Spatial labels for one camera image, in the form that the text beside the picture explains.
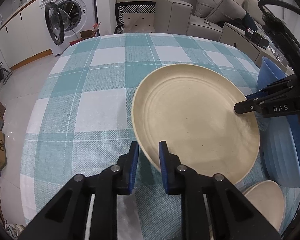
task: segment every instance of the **white cabinet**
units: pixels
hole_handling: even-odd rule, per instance
[[[0,50],[8,67],[50,49],[50,42],[39,0],[23,8],[0,30]]]
[[[34,55],[20,13],[0,30],[0,50],[8,67]]]
[[[47,35],[47,25],[44,13],[39,8],[39,0],[34,1],[21,11],[23,27],[33,53],[50,49],[50,35]]]
[[[0,31],[0,50],[8,67],[12,67],[12,57],[10,57],[10,42],[6,27]]]
[[[34,55],[20,13],[13,17],[7,24],[10,53],[13,56],[13,65]]]

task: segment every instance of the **beige sofa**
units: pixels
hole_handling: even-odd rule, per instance
[[[250,14],[258,27],[264,25],[262,12],[258,8],[258,0],[235,1]],[[218,41],[222,28],[195,16],[196,5],[197,0],[156,0],[155,31]]]

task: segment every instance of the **baseboard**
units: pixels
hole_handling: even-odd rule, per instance
[[[22,66],[24,66],[26,64],[29,64],[30,62],[33,62],[33,61],[35,61],[35,60],[37,60],[39,58],[42,58],[42,57],[45,57],[45,56],[48,56],[48,55],[51,55],[51,54],[52,54],[52,50],[51,49],[45,50],[43,52],[40,52],[40,53],[38,53],[36,55],[33,55],[30,58],[27,58],[27,59],[19,62],[18,64],[15,64],[10,69],[11,70],[16,70],[16,69],[18,69],[18,68],[20,68],[20,67],[22,67]]]

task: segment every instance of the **cream plate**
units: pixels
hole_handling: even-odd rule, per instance
[[[266,180],[248,188],[243,194],[279,231],[285,204],[278,184],[272,180]]]
[[[233,184],[253,167],[259,129],[253,112],[237,115],[245,100],[225,77],[204,67],[174,64],[158,68],[139,84],[132,101],[132,125],[148,160],[160,171],[159,142],[199,174],[222,173]]]

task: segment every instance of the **plaid tablecloth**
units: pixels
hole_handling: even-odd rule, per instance
[[[200,38],[133,33],[102,36],[69,47],[34,105],[24,142],[20,189],[28,223],[75,174],[90,176],[116,163],[136,140],[131,103],[142,79],[164,65],[193,63],[225,76],[245,95],[256,91],[258,68],[234,47]],[[260,156],[237,185],[266,180]],[[300,189],[282,188],[292,220]],[[118,197],[120,239],[180,236],[181,201],[167,196],[161,174],[140,153],[135,190]]]

